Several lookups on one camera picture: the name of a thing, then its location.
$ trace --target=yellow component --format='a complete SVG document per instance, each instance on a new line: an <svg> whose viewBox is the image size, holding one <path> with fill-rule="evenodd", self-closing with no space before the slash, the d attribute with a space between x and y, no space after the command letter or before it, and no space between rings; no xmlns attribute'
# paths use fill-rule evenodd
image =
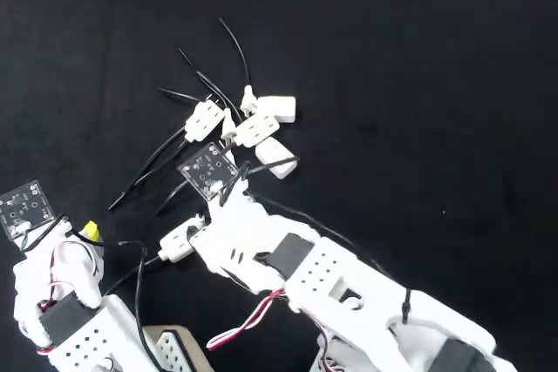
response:
<svg viewBox="0 0 558 372"><path fill-rule="evenodd" d="M87 233L87 238L89 240L99 241L99 227L97 227L97 224L95 224L95 222L89 221L87 224L85 224L83 231Z"/></svg>

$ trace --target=wire connector plug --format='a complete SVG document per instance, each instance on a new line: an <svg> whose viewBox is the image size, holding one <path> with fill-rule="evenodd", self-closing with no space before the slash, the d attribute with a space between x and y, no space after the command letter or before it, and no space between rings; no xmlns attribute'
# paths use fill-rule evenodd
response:
<svg viewBox="0 0 558 372"><path fill-rule="evenodd" d="M235 143L246 148L261 143L279 129L279 123L267 112L257 112L236 127Z"/></svg>
<svg viewBox="0 0 558 372"><path fill-rule="evenodd" d="M188 230L193 228L195 231L198 231L205 225L204 218L200 215L196 215L177 226L160 240L160 259L176 263L191 254L194 249L189 242Z"/></svg>
<svg viewBox="0 0 558 372"><path fill-rule="evenodd" d="M279 123L293 123L296 119L296 98L294 96L262 96L258 98L259 111L276 117Z"/></svg>
<svg viewBox="0 0 558 372"><path fill-rule="evenodd" d="M200 102L184 124L184 138L190 143L203 141L224 117L225 112L211 100Z"/></svg>
<svg viewBox="0 0 558 372"><path fill-rule="evenodd" d="M255 113L257 109L258 98L254 96L252 85L244 86L244 95L242 95L241 111L244 112L246 118Z"/></svg>

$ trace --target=black cable end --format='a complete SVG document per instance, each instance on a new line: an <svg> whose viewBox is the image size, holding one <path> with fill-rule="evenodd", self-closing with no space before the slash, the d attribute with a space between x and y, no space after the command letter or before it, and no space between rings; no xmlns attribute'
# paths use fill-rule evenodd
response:
<svg viewBox="0 0 558 372"><path fill-rule="evenodd" d="M405 301L401 305L401 315L403 317L402 321L403 324L407 324L409 322L409 313L411 312L411 290L407 288L405 290Z"/></svg>
<svg viewBox="0 0 558 372"><path fill-rule="evenodd" d="M107 211L112 211L126 196L125 192L122 192L120 196L106 209Z"/></svg>

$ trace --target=perforated bracket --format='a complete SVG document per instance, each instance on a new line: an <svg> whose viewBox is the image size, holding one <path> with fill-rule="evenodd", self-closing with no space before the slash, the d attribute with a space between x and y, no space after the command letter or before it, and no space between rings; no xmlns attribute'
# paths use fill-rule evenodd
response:
<svg viewBox="0 0 558 372"><path fill-rule="evenodd" d="M171 372L192 372L193 368L188 361L187 352L180 343L180 337L173 330L161 333L157 341L157 349L164 357L165 367Z"/></svg>

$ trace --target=black cloth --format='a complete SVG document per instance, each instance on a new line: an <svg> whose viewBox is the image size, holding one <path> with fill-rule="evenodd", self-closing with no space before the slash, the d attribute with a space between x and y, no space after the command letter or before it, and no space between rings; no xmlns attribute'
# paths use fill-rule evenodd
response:
<svg viewBox="0 0 558 372"><path fill-rule="evenodd" d="M241 40L257 95L295 95L277 137L300 167L251 186L367 249L407 287L493 333L518 370L552 370L558 212L556 0L0 0L0 191L39 179L56 211L105 240L158 239L202 208L168 171L115 213L106 206L206 93L181 46L238 101ZM188 149L194 152L198 145ZM255 162L252 152L239 159ZM5 370L49 370L11 318L18 251L0 241ZM105 254L107 287L138 262ZM119 290L127 303L133 283ZM197 256L148 274L145 324L200 342L259 298ZM217 370L307 370L316 330L285 304L208 354Z"/></svg>

